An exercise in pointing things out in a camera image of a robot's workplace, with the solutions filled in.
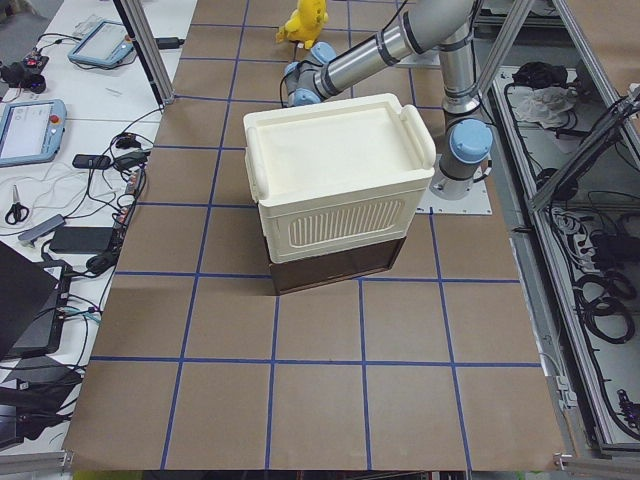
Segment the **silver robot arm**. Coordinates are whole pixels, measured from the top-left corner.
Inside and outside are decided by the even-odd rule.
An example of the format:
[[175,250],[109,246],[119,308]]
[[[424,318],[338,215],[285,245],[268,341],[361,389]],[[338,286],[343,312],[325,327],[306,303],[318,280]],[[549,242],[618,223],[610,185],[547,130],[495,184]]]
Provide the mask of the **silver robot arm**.
[[286,67],[283,82],[288,107],[317,104],[411,56],[438,52],[444,86],[446,149],[435,167],[430,191],[460,200],[491,173],[476,172],[488,161],[493,133],[482,122],[482,94],[473,46],[479,1],[418,1],[398,11],[387,25],[349,50],[337,54],[328,44]]

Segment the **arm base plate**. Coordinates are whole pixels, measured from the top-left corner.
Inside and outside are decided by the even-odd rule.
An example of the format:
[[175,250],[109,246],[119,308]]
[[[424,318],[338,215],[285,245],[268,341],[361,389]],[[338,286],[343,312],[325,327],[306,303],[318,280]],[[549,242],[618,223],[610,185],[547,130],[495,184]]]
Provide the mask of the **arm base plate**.
[[436,155],[435,174],[432,178],[434,186],[429,185],[421,197],[416,214],[442,214],[442,215],[473,215],[490,216],[493,214],[488,195],[486,180],[474,183],[484,170],[481,166],[476,168],[472,180],[466,185],[466,190],[459,188],[460,183],[454,187],[447,185],[448,180],[440,173],[439,162],[442,155]]
[[400,60],[396,65],[396,68],[422,68],[422,69],[439,69],[440,59],[439,51],[436,49],[428,50],[422,54],[412,53],[409,56]]

